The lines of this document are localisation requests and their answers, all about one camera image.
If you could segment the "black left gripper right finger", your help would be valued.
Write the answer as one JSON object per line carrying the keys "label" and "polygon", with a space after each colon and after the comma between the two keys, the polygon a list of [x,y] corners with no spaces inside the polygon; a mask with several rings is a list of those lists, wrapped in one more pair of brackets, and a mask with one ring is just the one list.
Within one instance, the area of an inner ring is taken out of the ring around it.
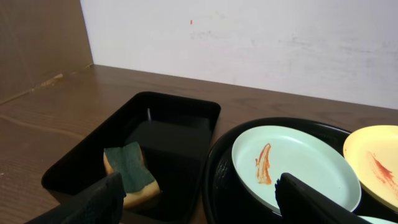
{"label": "black left gripper right finger", "polygon": [[275,184],[275,198],[283,223],[291,224],[367,224],[290,173],[283,173]]}

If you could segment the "mint green plate with stain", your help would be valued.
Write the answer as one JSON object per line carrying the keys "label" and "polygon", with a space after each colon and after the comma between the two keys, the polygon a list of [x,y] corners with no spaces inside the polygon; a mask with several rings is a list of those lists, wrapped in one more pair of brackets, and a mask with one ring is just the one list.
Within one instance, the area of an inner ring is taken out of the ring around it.
{"label": "mint green plate with stain", "polygon": [[361,186],[343,156],[320,139],[293,128],[258,126],[241,133],[231,157],[239,180],[258,202],[275,213],[275,184],[292,174],[343,208],[354,211]]}

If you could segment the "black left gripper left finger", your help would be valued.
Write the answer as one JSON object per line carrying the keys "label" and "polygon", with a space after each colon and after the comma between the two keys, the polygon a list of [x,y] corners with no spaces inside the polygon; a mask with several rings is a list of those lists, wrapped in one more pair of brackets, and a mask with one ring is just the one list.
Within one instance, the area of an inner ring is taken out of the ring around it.
{"label": "black left gripper left finger", "polygon": [[121,174],[113,173],[27,224],[118,224],[125,196]]}

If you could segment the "yellow green scrub sponge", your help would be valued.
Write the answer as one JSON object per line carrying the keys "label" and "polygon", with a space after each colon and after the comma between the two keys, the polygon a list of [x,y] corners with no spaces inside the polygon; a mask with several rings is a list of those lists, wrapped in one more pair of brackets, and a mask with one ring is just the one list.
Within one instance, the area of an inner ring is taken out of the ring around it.
{"label": "yellow green scrub sponge", "polygon": [[132,142],[123,147],[105,148],[103,164],[107,175],[119,172],[123,181],[124,208],[152,200],[161,192],[158,182],[145,164],[140,145]]}

